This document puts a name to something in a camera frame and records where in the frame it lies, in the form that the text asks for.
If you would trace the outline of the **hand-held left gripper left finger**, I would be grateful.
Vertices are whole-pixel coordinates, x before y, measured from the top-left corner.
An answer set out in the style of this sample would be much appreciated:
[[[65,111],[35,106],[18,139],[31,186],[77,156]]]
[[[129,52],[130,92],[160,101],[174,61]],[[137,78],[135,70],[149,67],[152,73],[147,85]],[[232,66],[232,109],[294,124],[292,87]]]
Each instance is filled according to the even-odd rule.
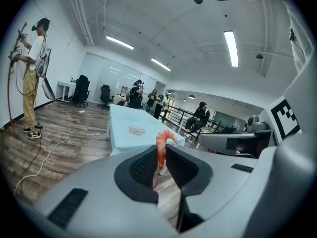
[[[173,238],[153,190],[157,148],[146,146],[80,167],[32,207],[49,238]]]

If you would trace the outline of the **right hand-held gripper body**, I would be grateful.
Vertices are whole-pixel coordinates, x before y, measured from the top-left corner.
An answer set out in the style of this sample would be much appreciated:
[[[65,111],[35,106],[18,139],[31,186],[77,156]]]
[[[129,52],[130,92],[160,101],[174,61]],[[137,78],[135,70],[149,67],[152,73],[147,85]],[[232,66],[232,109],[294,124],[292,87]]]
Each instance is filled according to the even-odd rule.
[[[244,238],[317,238],[317,57],[309,59],[284,96],[299,131],[275,150]]]

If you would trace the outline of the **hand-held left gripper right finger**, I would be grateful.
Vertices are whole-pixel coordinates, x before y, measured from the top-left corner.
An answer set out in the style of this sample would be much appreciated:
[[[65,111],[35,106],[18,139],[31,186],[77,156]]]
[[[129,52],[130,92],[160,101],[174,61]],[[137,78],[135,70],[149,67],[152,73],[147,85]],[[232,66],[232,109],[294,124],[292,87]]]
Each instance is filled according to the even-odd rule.
[[[259,159],[166,147],[166,164],[181,190],[181,234],[244,234],[271,172],[275,147]]]

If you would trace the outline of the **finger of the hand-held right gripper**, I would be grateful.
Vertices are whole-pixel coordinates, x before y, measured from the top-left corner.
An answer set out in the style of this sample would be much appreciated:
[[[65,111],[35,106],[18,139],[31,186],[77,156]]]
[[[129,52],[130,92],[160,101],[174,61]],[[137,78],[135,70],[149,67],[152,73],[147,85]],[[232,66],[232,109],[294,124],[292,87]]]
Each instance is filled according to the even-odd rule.
[[[253,139],[254,133],[202,133],[199,135],[198,143],[216,153],[224,155],[241,155],[237,150],[238,141]]]

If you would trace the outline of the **orange shrimp toy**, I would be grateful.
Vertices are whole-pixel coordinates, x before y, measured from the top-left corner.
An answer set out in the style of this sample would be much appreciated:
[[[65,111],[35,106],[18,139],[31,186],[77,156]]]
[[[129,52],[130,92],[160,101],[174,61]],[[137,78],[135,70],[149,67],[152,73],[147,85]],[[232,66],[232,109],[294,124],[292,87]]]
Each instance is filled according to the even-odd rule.
[[[166,144],[169,139],[171,139],[174,142],[174,144],[178,144],[175,134],[169,130],[164,130],[160,132],[156,137],[157,160],[160,175],[162,175],[166,170]]]

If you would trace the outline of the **clear glass bowl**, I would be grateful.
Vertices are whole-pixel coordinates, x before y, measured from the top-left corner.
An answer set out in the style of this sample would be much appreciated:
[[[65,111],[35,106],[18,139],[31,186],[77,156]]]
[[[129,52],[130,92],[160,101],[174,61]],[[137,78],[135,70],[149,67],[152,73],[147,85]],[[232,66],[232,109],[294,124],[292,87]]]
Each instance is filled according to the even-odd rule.
[[[142,135],[145,133],[145,130],[139,126],[129,126],[128,129],[134,135]]]

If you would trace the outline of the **grey machine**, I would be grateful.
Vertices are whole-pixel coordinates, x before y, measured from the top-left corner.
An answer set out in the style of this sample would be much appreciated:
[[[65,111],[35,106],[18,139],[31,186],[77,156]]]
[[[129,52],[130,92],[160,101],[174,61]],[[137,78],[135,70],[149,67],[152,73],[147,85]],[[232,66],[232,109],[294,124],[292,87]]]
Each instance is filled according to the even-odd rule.
[[[257,115],[251,116],[245,123],[244,132],[256,132],[267,130],[268,124],[265,121],[260,121]]]

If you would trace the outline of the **black metal railing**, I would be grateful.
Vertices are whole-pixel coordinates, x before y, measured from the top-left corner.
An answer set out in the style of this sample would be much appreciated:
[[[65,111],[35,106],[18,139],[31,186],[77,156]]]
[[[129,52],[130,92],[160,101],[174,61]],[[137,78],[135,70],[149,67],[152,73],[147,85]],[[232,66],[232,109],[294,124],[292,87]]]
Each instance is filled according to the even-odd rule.
[[[160,117],[162,120],[167,120],[176,126],[185,126],[187,119],[193,117],[193,113],[187,110],[172,106],[164,107]]]

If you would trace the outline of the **light blue tablecloth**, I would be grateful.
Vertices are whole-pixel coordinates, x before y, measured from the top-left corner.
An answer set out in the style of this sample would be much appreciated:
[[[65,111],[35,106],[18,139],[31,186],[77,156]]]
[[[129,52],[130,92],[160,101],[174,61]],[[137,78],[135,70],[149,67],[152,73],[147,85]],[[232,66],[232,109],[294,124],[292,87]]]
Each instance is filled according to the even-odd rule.
[[[129,126],[142,127],[145,133],[134,135],[129,131]],[[164,130],[169,130],[175,134],[178,145],[185,145],[184,137],[146,111],[110,105],[106,134],[111,138],[112,156],[134,148],[155,145],[157,134]]]

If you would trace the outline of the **black office chair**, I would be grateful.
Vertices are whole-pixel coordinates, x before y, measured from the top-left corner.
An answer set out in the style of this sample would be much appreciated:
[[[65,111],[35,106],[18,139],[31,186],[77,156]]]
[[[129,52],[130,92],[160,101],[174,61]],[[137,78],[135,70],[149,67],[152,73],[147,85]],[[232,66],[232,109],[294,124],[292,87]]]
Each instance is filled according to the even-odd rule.
[[[114,101],[114,96],[110,96],[110,87],[108,85],[103,85],[101,87],[101,96],[100,96],[101,104],[97,104],[101,109],[108,109],[109,104]]]
[[[90,81],[84,75],[80,75],[80,77],[76,80],[76,88],[74,94],[72,96],[72,103],[76,106],[77,104],[86,107],[88,103],[86,102],[90,91],[88,90],[90,85]]]

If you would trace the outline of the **long ceiling light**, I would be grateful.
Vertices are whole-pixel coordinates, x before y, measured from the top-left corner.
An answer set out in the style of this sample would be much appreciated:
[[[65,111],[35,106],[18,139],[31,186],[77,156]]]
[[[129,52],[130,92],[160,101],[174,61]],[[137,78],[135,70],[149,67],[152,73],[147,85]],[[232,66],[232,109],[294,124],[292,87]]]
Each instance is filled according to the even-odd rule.
[[[230,59],[231,59],[231,65],[232,67],[238,67],[239,61],[238,61],[238,52],[237,52],[237,46],[236,46],[236,40],[233,31],[225,31],[224,36],[227,42]]]
[[[168,68],[166,65],[162,64],[161,62],[157,61],[156,59],[151,58],[151,61],[154,62],[154,63],[156,63],[157,65],[161,66],[161,67],[164,68],[165,70],[171,71],[170,68]]]
[[[119,45],[122,45],[122,46],[124,46],[124,47],[126,47],[126,48],[128,48],[128,49],[131,49],[131,50],[134,49],[134,46],[132,46],[132,45],[130,45],[130,44],[127,44],[127,43],[125,43],[125,42],[123,42],[123,41],[121,41],[121,40],[118,40],[118,39],[116,39],[116,38],[110,37],[110,36],[108,36],[108,35],[106,35],[106,39],[109,40],[109,41],[115,42],[115,43],[117,43],[117,44],[119,44]]]

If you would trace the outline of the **white desk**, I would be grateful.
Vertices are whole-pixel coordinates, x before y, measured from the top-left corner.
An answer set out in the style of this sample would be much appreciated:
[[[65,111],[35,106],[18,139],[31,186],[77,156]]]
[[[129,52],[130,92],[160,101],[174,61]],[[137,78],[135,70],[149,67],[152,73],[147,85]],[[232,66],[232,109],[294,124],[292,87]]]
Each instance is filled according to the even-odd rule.
[[[66,100],[65,98],[70,99],[74,92],[75,92],[75,88],[76,88],[76,83],[71,82],[71,81],[58,81],[57,82],[58,87],[62,87],[62,96],[59,98],[60,101],[62,102],[66,102],[69,103],[68,100]]]

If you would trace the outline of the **black and white helmet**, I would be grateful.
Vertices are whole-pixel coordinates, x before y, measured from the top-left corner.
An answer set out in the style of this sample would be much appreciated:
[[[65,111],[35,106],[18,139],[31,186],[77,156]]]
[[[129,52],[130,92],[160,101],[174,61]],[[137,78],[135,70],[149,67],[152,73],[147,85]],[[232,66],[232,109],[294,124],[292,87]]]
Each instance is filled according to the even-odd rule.
[[[44,91],[45,96],[51,100],[55,101],[55,95],[54,92],[47,80],[47,69],[50,62],[50,54],[51,54],[51,48],[47,48],[44,52],[44,55],[40,57],[39,63],[36,65],[35,72],[36,75],[39,78],[42,78],[42,89]]]

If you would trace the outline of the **person's white printed t-shirt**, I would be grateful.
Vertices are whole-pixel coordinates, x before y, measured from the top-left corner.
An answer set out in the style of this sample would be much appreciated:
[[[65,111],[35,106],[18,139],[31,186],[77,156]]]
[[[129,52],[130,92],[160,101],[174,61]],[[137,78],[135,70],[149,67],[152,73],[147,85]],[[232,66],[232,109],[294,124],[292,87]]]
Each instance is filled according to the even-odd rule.
[[[293,0],[283,0],[290,19],[289,40],[297,73],[308,65],[317,52],[317,40],[309,24]]]

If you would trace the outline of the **white ceiling pipes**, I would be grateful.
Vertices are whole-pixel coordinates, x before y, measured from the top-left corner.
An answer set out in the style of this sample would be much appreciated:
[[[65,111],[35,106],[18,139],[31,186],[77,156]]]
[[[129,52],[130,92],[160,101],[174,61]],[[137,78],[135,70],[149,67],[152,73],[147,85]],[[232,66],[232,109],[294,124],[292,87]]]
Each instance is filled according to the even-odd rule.
[[[84,38],[90,47],[94,47],[94,41],[91,36],[91,31],[88,24],[88,19],[85,13],[84,0],[71,0],[75,16],[80,25],[80,28],[84,34]]]

